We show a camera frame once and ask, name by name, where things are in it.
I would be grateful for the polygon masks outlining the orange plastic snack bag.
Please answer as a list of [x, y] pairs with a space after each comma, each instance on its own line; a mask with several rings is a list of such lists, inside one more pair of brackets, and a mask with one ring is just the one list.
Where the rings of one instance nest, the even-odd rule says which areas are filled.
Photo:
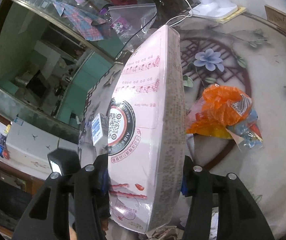
[[240, 151], [263, 147], [259, 115], [252, 98], [236, 87], [214, 83], [192, 105], [186, 133], [233, 140]]

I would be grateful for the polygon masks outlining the pink white carton box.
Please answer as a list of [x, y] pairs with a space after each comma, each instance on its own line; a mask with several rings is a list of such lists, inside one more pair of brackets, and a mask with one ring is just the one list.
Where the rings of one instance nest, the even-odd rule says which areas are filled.
[[129, 58], [110, 102], [109, 201], [120, 226], [168, 224], [180, 195], [185, 150], [180, 36], [163, 25]]

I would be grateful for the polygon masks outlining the teal kitchen cabinets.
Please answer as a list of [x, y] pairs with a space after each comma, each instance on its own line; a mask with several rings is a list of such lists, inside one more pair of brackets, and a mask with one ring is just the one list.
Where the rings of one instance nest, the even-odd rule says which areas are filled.
[[111, 67], [112, 64], [99, 54], [90, 54], [67, 86], [57, 112], [57, 119], [77, 128], [83, 117], [87, 92]]

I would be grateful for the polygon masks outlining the white refrigerator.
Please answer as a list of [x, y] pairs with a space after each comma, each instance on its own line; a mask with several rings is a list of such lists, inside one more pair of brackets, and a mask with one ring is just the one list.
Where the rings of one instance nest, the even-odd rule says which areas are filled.
[[72, 142], [56, 137], [28, 122], [15, 118], [7, 135], [6, 147], [13, 161], [39, 172], [38, 178], [45, 179], [51, 172], [47, 155], [57, 148], [77, 151]]

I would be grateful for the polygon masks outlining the items on top of fridge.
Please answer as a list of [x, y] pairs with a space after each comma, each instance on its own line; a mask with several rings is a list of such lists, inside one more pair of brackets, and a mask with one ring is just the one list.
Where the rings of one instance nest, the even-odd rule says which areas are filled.
[[0, 157], [9, 160], [10, 156], [6, 148], [7, 137], [0, 133]]

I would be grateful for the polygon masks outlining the small blue white box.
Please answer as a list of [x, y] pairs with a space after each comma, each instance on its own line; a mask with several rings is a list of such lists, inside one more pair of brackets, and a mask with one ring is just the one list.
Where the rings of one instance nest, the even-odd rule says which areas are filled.
[[95, 147], [106, 147], [108, 142], [108, 118], [98, 113], [91, 122], [91, 133]]

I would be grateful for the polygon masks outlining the plaid hanging cloth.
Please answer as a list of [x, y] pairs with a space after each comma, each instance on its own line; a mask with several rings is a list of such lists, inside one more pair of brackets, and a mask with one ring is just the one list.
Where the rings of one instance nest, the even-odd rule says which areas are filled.
[[106, 20], [70, 4], [53, 0], [60, 17], [67, 18], [87, 41], [100, 41], [110, 38], [110, 27]]

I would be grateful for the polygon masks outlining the brown wooden coaster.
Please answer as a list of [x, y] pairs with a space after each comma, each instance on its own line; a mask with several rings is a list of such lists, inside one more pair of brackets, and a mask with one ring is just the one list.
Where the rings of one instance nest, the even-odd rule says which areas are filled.
[[286, 32], [286, 13], [265, 5], [267, 20]]

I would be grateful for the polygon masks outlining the clear zip plastic bag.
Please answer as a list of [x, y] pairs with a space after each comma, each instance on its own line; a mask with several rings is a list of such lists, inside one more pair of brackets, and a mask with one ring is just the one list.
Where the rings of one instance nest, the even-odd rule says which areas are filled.
[[155, 22], [157, 7], [154, 3], [119, 5], [109, 7], [110, 27], [123, 43], [122, 50], [135, 50], [147, 38]]

